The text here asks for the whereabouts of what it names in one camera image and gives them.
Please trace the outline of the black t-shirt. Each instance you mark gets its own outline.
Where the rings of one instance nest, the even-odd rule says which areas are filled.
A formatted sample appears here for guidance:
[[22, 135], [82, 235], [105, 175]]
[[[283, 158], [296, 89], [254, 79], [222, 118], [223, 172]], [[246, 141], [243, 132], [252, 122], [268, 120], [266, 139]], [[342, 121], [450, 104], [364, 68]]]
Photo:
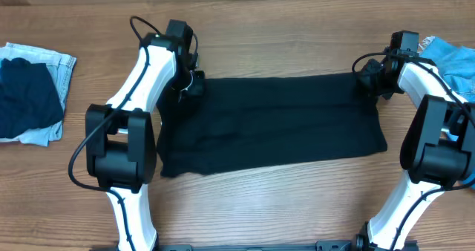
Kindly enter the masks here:
[[352, 74], [196, 79], [157, 103], [164, 177], [363, 157], [387, 150], [376, 100]]

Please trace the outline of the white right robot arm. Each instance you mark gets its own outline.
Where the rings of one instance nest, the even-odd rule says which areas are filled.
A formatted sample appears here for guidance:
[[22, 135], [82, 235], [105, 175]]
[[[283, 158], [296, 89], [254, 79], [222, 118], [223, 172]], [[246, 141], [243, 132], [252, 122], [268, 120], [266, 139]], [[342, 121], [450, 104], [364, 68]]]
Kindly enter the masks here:
[[425, 58], [388, 54], [354, 75], [372, 95], [406, 93], [417, 111], [400, 150], [399, 182], [347, 248], [416, 250], [406, 238], [425, 210], [444, 193], [465, 189], [474, 173], [474, 104], [452, 91]]

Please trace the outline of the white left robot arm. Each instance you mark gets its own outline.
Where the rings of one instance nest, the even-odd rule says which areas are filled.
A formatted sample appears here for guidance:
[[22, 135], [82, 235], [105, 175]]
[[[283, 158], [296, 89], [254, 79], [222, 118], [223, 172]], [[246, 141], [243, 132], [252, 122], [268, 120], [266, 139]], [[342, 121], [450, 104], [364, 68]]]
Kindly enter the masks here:
[[151, 115], [167, 91], [183, 94], [196, 83], [198, 40], [150, 33], [140, 39], [137, 62], [106, 104], [85, 115], [88, 174], [97, 179], [114, 212], [116, 250], [155, 250], [148, 185], [157, 165]]

